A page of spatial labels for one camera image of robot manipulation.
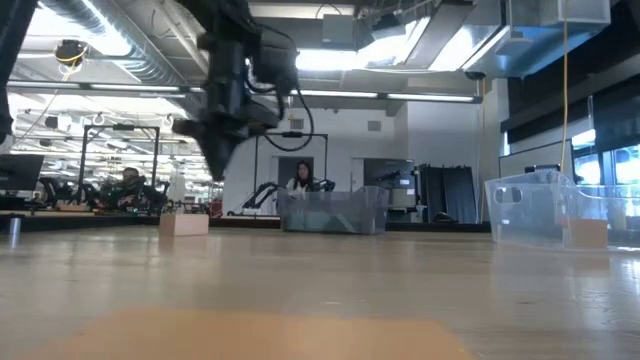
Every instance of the wooden block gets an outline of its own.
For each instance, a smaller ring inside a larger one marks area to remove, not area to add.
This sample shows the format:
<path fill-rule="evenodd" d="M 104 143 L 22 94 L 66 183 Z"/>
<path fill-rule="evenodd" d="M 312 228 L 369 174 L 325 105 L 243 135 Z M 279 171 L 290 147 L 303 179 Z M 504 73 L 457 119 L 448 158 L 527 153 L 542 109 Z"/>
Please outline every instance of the wooden block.
<path fill-rule="evenodd" d="M 139 309 L 100 319 L 24 359 L 472 360 L 442 325 L 416 319 Z"/>
<path fill-rule="evenodd" d="M 60 211 L 69 211 L 69 212 L 89 212 L 89 207 L 86 205 L 60 205 L 58 207 Z"/>
<path fill-rule="evenodd" d="M 571 231 L 570 247 L 586 249 L 606 249 L 609 234 L 606 220 L 569 219 Z"/>
<path fill-rule="evenodd" d="M 209 233 L 209 215 L 163 214 L 160 216 L 160 236 L 194 236 Z"/>

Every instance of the dark hair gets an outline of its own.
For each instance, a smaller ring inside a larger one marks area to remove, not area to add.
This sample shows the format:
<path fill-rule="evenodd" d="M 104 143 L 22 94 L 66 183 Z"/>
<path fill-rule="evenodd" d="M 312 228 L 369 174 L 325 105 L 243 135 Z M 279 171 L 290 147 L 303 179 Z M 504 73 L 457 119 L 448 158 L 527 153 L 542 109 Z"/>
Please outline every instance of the dark hair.
<path fill-rule="evenodd" d="M 300 165 L 304 165 L 307 168 L 308 175 L 306 179 L 301 179 L 300 174 L 298 174 L 298 170 L 300 170 Z M 300 185 L 301 187 L 304 187 L 310 184 L 313 184 L 313 168 L 311 167 L 311 165 L 309 165 L 307 161 L 300 160 L 298 161 L 298 164 L 296 164 L 296 181 L 293 183 L 293 189 L 294 190 L 297 189 L 298 185 Z"/>
<path fill-rule="evenodd" d="M 136 168 L 125 168 L 124 170 L 122 170 L 122 173 L 126 173 L 126 172 L 132 172 L 135 173 L 136 176 L 140 176 L 140 173 L 138 172 L 138 169 Z"/>

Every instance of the box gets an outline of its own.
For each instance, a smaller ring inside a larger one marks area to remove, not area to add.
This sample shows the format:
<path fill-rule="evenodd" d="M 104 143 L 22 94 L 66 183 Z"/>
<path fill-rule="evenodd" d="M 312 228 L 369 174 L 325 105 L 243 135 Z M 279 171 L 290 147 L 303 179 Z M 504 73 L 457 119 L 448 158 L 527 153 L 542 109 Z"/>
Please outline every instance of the box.
<path fill-rule="evenodd" d="M 196 236 L 209 233 L 209 215 L 163 214 L 160 216 L 160 236 Z"/>
<path fill-rule="evenodd" d="M 640 187 L 576 186 L 550 171 L 485 183 L 493 240 L 557 249 L 640 248 Z"/>
<path fill-rule="evenodd" d="M 375 186 L 356 192 L 278 192 L 278 215 L 284 231 L 383 233 L 388 204 L 389 191 Z"/>

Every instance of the person sitting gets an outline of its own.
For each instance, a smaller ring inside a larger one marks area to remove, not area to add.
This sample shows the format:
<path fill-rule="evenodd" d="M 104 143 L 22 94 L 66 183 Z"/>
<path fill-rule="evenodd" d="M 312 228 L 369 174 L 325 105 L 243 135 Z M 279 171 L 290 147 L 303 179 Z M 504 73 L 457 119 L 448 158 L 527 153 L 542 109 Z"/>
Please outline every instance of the person sitting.
<path fill-rule="evenodd" d="M 297 164 L 296 176 L 287 183 L 287 190 L 304 194 L 313 191 L 313 169 L 308 162 L 301 160 Z"/>
<path fill-rule="evenodd" d="M 140 172 L 136 168 L 128 167 L 122 170 L 122 197 L 118 200 L 118 208 L 126 209 L 133 205 L 136 196 L 136 181 L 140 178 Z"/>

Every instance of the metal frame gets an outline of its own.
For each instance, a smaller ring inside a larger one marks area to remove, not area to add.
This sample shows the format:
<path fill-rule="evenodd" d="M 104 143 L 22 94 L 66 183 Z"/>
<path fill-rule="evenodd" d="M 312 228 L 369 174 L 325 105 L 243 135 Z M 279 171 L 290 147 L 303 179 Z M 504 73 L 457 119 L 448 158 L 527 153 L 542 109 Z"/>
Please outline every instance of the metal frame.
<path fill-rule="evenodd" d="M 84 135 L 82 136 L 82 155 L 80 157 L 80 174 L 78 175 L 78 185 L 84 183 L 84 163 L 87 159 L 87 145 L 89 144 L 89 131 L 91 129 L 111 129 L 114 131 L 134 131 L 136 129 L 149 129 L 155 130 L 156 137 L 153 143 L 153 170 L 151 172 L 151 186 L 155 187 L 156 184 L 156 172 L 158 170 L 158 152 L 160 145 L 160 127 L 159 126 L 137 126 L 137 125 L 85 125 Z M 82 192 L 78 191 L 78 200 L 82 196 Z"/>
<path fill-rule="evenodd" d="M 285 136 L 287 134 L 291 134 L 290 132 L 278 132 L 278 133 L 267 133 L 266 135 L 276 135 L 276 136 Z M 327 134 L 305 134 L 305 133 L 296 133 L 296 135 L 302 135 L 302 138 L 306 138 L 308 136 L 317 136 L 324 139 L 324 178 L 327 178 L 327 163 L 328 163 L 328 155 L 329 155 L 329 135 Z M 254 161 L 253 161 L 253 191 L 258 190 L 258 141 L 260 137 L 264 135 L 256 136 L 256 147 L 253 153 Z"/>

